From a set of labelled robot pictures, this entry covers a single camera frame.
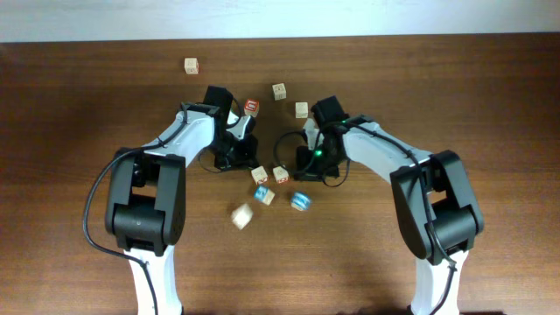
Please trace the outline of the ice cream wooden block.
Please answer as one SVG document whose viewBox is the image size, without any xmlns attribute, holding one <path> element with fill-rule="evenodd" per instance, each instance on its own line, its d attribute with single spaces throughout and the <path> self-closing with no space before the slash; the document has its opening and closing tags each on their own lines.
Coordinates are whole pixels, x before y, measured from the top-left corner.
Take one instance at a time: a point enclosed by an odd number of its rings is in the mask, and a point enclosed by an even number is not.
<svg viewBox="0 0 560 315">
<path fill-rule="evenodd" d="M 262 185 L 269 180 L 268 173 L 263 166 L 258 166 L 251 171 L 251 176 L 257 185 Z"/>
</svg>

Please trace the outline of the red I wooden block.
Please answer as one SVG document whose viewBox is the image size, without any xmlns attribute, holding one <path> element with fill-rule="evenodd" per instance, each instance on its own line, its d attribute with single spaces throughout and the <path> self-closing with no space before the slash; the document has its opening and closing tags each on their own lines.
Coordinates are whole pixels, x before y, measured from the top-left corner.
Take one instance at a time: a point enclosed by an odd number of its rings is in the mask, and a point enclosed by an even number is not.
<svg viewBox="0 0 560 315">
<path fill-rule="evenodd" d="M 290 179 L 290 174 L 282 166 L 275 167 L 273 169 L 273 175 L 274 175 L 275 181 L 278 184 L 285 183 Z"/>
</svg>

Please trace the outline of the blue K wooden block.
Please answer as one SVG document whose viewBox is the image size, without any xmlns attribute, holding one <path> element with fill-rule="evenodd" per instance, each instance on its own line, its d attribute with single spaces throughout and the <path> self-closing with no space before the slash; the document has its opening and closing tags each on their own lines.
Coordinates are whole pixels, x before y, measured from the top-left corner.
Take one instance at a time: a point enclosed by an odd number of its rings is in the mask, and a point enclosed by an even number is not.
<svg viewBox="0 0 560 315">
<path fill-rule="evenodd" d="M 290 206 L 300 212 L 307 211 L 312 204 L 312 199 L 303 192 L 294 192 L 290 199 Z"/>
</svg>

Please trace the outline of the yellow J wooden block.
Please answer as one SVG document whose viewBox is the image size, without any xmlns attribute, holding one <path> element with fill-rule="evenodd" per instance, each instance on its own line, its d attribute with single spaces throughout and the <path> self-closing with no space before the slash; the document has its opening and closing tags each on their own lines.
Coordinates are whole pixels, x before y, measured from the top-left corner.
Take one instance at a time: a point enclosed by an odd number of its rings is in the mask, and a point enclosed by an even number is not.
<svg viewBox="0 0 560 315">
<path fill-rule="evenodd" d="M 269 206 L 272 200 L 275 198 L 275 193 L 272 192 L 268 187 L 259 185 L 255 190 L 254 198 L 264 205 Z"/>
</svg>

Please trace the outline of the green N wooden block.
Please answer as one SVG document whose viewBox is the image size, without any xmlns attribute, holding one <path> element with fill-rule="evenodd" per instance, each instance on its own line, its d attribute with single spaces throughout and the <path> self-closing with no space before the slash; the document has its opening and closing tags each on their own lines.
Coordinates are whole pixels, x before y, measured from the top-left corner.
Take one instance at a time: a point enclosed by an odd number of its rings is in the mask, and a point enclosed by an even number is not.
<svg viewBox="0 0 560 315">
<path fill-rule="evenodd" d="M 307 102 L 295 103 L 295 117 L 297 119 L 306 119 L 309 115 L 309 107 Z"/>
</svg>

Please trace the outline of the plain wooden block row end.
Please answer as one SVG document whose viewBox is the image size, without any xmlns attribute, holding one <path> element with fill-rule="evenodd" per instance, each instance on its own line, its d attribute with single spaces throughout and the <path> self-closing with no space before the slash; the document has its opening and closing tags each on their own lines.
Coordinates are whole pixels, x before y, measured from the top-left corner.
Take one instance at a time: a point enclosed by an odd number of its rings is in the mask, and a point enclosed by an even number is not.
<svg viewBox="0 0 560 315">
<path fill-rule="evenodd" d="M 251 222 L 253 215 L 250 205 L 245 203 L 231 213 L 231 220 L 238 229 L 243 230 Z"/>
</svg>

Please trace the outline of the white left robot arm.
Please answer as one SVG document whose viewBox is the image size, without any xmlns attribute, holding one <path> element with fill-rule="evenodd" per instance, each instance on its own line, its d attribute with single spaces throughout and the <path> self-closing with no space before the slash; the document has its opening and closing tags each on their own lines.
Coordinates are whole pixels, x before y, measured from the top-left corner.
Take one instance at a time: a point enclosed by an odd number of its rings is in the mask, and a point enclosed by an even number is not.
<svg viewBox="0 0 560 315">
<path fill-rule="evenodd" d="M 255 120 L 210 86 L 201 102 L 181 103 L 172 124 L 140 148 L 115 154 L 105 228 L 129 261 L 141 314 L 180 314 L 174 249 L 186 221 L 186 168 L 204 151 L 218 172 L 258 167 Z"/>
</svg>

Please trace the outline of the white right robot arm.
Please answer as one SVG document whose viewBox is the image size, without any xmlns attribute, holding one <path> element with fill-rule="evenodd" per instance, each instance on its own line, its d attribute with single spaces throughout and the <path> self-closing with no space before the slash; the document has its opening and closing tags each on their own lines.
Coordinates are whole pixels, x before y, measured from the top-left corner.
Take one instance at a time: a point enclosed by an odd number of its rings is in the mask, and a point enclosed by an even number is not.
<svg viewBox="0 0 560 315">
<path fill-rule="evenodd" d="M 460 273 L 483 214 L 459 155 L 431 153 L 391 136 L 366 115 L 350 116 L 334 96 L 311 107 L 297 148 L 301 181 L 337 178 L 342 162 L 366 166 L 391 186 L 402 239 L 416 258 L 410 314 L 457 314 Z"/>
</svg>

